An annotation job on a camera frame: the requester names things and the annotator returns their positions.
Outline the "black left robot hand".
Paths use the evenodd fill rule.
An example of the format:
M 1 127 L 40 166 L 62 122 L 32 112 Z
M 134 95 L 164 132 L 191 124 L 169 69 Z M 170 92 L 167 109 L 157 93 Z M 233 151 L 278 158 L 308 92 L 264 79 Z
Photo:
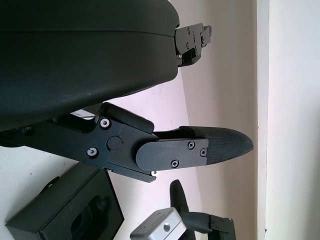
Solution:
M 173 80 L 211 41 L 180 27 L 167 0 L 3 0 L 0 144 L 29 147 L 153 182 L 156 171 L 228 161 L 253 150 L 228 128 L 154 124 L 109 103 Z

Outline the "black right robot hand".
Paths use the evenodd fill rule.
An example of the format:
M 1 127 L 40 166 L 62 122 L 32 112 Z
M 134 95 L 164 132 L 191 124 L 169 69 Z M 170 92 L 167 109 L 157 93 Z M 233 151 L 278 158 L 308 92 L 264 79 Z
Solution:
M 181 240 L 194 240 L 196 232 L 207 234 L 209 240 L 236 239 L 235 225 L 231 218 L 189 211 L 185 192 L 178 179 L 171 182 L 169 192 L 170 206 L 177 210 L 186 227 Z

